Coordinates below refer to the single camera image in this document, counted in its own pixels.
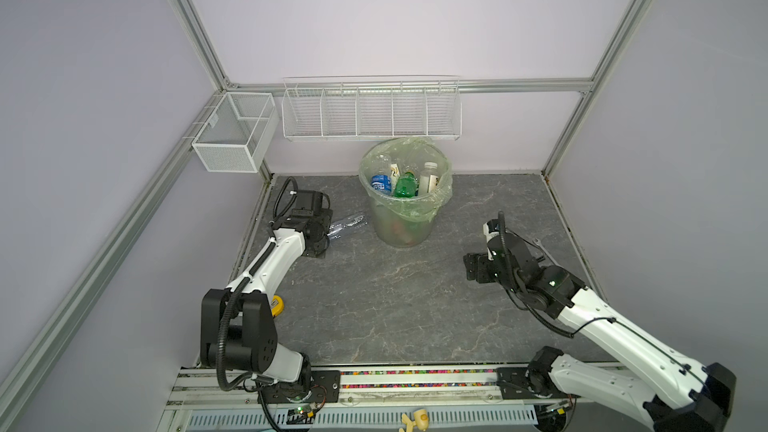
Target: wire basket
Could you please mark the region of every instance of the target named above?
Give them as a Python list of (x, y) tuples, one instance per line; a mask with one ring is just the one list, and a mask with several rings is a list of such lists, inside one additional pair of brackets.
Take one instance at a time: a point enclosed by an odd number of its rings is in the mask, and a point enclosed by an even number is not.
[(226, 92), (192, 147), (210, 172), (258, 172), (279, 120), (271, 93)]
[(462, 134), (458, 80), (286, 85), (283, 134), (289, 140), (382, 140)]

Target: trash can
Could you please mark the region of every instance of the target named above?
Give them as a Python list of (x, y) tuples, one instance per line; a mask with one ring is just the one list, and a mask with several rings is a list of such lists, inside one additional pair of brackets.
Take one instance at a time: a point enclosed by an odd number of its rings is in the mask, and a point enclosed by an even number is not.
[[(437, 164), (437, 186), (427, 194), (414, 198), (385, 196), (371, 187), (374, 157), (387, 154), (398, 165), (400, 173), (412, 169), (419, 177), (425, 162)], [(407, 137), (382, 142), (371, 148), (360, 162), (360, 182), (368, 192), (372, 208), (372, 222), (379, 238), (395, 247), (412, 247), (420, 244), (432, 232), (432, 224), (438, 210), (453, 194), (451, 161), (435, 147), (430, 139)]]

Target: white mesh basket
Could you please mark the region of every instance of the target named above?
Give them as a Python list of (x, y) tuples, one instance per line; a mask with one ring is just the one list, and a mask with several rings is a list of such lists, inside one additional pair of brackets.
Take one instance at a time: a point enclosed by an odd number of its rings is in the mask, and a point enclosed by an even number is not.
[(287, 86), (283, 133), (289, 140), (382, 140), (462, 134), (458, 80)]
[(227, 92), (192, 147), (211, 172), (258, 172), (279, 120), (272, 94)]

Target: gray marble tabletop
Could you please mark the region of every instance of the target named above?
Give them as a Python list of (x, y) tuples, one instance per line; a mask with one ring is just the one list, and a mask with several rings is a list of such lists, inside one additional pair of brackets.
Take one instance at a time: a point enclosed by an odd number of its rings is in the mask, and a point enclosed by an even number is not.
[[(275, 178), (267, 214), (283, 179)], [(334, 220), (370, 214), (356, 176), (296, 180), (299, 188), (330, 196)], [(499, 285), (466, 280), (462, 257), (485, 249), (482, 225), (499, 210), (508, 227), (540, 238), (563, 267), (586, 281), (540, 176), (454, 176), (453, 197), (422, 244), (394, 248), (365, 226), (332, 241), (324, 258), (296, 260), (277, 290), (285, 302), (276, 318), (278, 340), (317, 365), (527, 362), (545, 345), (580, 360), (613, 360), (584, 337), (548, 331), (517, 310)], [(252, 254), (266, 236), (264, 220)]]

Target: green plastic bottle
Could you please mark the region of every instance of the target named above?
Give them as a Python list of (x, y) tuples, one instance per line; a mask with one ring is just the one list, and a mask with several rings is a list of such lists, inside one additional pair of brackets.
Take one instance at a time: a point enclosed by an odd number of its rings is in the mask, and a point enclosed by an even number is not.
[(416, 176), (412, 171), (408, 170), (400, 176), (397, 186), (395, 186), (395, 193), (392, 195), (400, 198), (415, 197), (416, 189)]

